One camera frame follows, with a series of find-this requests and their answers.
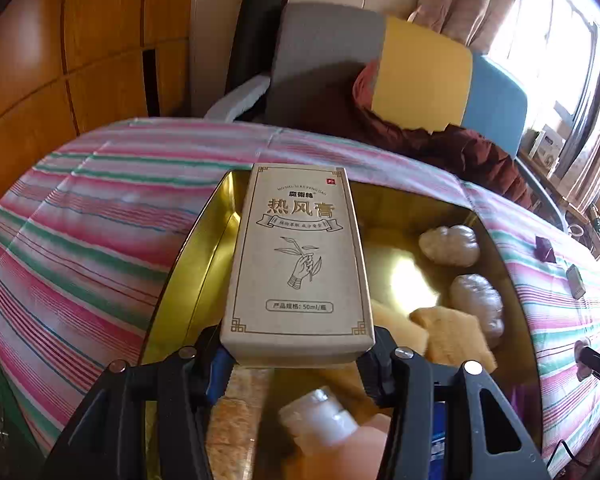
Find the orange lotion bottle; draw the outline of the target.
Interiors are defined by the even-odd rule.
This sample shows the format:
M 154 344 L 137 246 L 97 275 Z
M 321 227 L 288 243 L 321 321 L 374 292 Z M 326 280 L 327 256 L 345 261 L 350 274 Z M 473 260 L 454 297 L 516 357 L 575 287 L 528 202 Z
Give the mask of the orange lotion bottle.
M 376 414 L 359 424 L 329 388 L 315 389 L 278 411 L 298 451 L 284 465 L 286 479 L 375 479 L 391 419 Z

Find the beige ointment box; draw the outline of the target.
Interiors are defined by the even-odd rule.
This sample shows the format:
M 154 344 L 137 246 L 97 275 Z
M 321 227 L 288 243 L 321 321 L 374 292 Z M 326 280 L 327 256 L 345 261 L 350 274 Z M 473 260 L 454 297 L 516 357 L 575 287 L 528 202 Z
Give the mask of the beige ointment box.
M 351 187 L 342 167 L 257 164 L 220 341 L 254 367 L 355 361 L 375 343 Z

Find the striped bed sheet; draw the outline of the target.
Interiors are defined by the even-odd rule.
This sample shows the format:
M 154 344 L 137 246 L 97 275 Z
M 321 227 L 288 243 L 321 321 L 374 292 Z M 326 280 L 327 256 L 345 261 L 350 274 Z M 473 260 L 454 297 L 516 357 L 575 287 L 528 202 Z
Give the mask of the striped bed sheet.
M 600 424 L 600 382 L 573 346 L 600 352 L 600 268 L 534 214 L 433 166 L 316 133 L 203 119 L 130 119 L 35 162 L 0 199 L 0 367 L 34 445 L 48 452 L 104 367 L 136 362 L 189 230 L 227 171 L 257 162 L 340 166 L 355 181 L 465 195 L 512 278 L 538 350 L 551 474 Z M 550 240 L 555 263 L 534 255 Z

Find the gold metal tin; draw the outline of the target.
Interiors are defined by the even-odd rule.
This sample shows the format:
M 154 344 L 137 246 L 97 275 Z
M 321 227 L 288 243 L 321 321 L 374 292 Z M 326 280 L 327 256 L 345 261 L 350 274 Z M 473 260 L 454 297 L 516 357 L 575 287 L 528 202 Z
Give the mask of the gold metal tin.
M 228 281 L 250 173 L 228 172 L 204 205 L 189 232 L 151 322 L 140 360 L 160 361 L 183 344 L 192 344 L 207 326 L 222 320 Z M 465 195 L 402 191 L 352 181 L 358 228 L 366 260 L 370 296 L 384 306 L 409 314 L 445 306 L 460 270 L 437 266 L 419 250 L 417 239 L 436 226 L 467 224 L 477 234 L 480 259 L 472 272 L 498 290 L 504 304 L 504 335 L 494 350 L 494 380 L 506 394 L 521 388 L 524 426 L 535 444 L 542 442 L 539 373 L 528 323 L 514 284 L 486 227 Z M 251 479 L 286 479 L 284 465 L 297 448 L 279 425 L 277 411 L 314 388 L 329 386 L 358 422 L 376 413 L 361 391 L 335 382 L 332 370 L 272 370 L 263 407 Z

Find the yellow sponge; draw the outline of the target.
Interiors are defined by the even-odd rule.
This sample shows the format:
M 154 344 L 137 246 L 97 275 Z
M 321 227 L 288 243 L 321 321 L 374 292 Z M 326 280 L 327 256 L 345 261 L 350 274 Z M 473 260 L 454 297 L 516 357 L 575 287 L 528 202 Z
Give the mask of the yellow sponge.
M 446 307 L 431 307 L 413 311 L 410 320 L 428 333 L 425 358 L 429 362 L 460 366 L 474 360 L 488 373 L 498 367 L 475 316 Z
M 401 312 L 372 301 L 374 324 L 388 330 L 399 347 L 407 347 L 421 356 L 426 353 L 429 334 Z

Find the purple paper piece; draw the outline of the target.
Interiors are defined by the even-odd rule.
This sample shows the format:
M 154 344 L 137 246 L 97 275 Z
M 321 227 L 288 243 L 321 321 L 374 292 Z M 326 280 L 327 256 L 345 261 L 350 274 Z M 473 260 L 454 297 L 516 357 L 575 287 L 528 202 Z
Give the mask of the purple paper piece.
M 541 262 L 555 263 L 556 257 L 550 240 L 545 237 L 535 237 L 534 255 Z

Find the blue tissue pack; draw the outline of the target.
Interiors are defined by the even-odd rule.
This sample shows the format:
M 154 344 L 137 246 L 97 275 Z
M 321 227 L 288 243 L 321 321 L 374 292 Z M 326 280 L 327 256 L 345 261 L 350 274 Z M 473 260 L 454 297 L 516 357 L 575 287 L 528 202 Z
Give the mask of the blue tissue pack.
M 431 451 L 429 462 L 429 480 L 444 479 L 446 439 L 446 404 L 444 401 L 434 402 L 432 411 Z

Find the white box on desk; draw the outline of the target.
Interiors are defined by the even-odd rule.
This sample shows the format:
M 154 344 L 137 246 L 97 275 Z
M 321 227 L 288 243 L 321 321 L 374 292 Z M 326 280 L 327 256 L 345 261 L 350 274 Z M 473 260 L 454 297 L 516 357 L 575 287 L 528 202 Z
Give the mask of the white box on desk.
M 534 159 L 547 170 L 551 170 L 557 164 L 565 143 L 565 139 L 558 132 L 545 126 L 539 133 Z

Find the cracker snack packet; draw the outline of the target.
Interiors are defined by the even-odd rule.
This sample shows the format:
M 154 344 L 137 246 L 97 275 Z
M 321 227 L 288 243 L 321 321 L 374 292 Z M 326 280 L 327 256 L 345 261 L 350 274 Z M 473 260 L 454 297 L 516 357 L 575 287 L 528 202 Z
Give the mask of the cracker snack packet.
M 235 366 L 212 408 L 206 450 L 213 478 L 251 479 L 260 419 L 272 370 Z

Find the white plastic bag ball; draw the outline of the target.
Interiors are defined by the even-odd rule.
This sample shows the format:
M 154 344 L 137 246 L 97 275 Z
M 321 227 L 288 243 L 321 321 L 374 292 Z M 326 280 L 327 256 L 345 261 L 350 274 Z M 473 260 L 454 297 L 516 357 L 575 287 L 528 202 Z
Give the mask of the white plastic bag ball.
M 422 233 L 418 239 L 418 246 L 429 260 L 444 266 L 469 268 L 480 258 L 475 231 L 461 224 L 440 226 Z

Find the wooden wardrobe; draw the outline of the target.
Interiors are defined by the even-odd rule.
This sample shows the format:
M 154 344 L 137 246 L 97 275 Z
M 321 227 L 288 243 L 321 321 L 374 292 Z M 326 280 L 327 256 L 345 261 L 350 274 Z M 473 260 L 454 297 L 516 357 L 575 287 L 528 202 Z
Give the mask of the wooden wardrobe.
M 12 0 L 0 15 L 0 198 L 101 126 L 190 112 L 192 0 Z

